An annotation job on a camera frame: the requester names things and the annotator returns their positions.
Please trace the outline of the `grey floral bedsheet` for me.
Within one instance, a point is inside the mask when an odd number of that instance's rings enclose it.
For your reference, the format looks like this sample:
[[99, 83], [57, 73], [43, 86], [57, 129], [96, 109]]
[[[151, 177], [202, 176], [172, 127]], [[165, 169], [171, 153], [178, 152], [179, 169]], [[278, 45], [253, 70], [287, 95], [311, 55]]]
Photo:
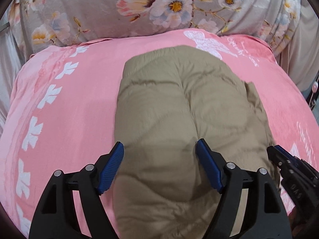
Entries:
[[193, 27], [260, 38], [301, 91], [318, 74], [318, 18], [307, 0], [13, 0], [4, 20], [24, 60], [50, 45]]

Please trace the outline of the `silver satin curtain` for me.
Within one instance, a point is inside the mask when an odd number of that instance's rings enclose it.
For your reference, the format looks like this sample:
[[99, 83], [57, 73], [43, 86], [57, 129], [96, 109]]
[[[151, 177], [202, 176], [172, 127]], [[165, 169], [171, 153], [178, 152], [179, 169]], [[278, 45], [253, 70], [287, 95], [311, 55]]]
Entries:
[[10, 96], [14, 80], [24, 64], [15, 38], [10, 29], [10, 23], [1, 19], [1, 49], [0, 49], [0, 100], [1, 100], [1, 134], [10, 109]]

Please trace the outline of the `tan quilted jacket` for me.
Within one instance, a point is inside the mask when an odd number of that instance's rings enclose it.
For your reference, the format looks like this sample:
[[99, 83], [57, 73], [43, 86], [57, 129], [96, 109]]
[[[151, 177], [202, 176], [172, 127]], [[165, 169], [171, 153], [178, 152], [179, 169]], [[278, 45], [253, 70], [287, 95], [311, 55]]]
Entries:
[[114, 182], [120, 238], [202, 238], [220, 200], [195, 155], [204, 139], [240, 168], [278, 170], [275, 143], [253, 83], [189, 46], [151, 51], [125, 63], [115, 116], [124, 159]]

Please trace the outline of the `pink patterned blanket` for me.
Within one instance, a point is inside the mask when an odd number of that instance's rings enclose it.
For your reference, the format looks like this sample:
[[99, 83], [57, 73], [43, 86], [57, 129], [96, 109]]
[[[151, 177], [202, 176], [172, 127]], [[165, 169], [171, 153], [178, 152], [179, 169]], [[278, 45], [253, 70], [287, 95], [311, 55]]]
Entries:
[[1, 204], [28, 236], [36, 205], [52, 173], [72, 172], [114, 144], [116, 100], [125, 63], [143, 53], [191, 46], [224, 61], [252, 82], [275, 141], [318, 167], [318, 124], [271, 48], [247, 35], [219, 37], [175, 30], [150, 37], [97, 39], [50, 46], [20, 70], [1, 137]]

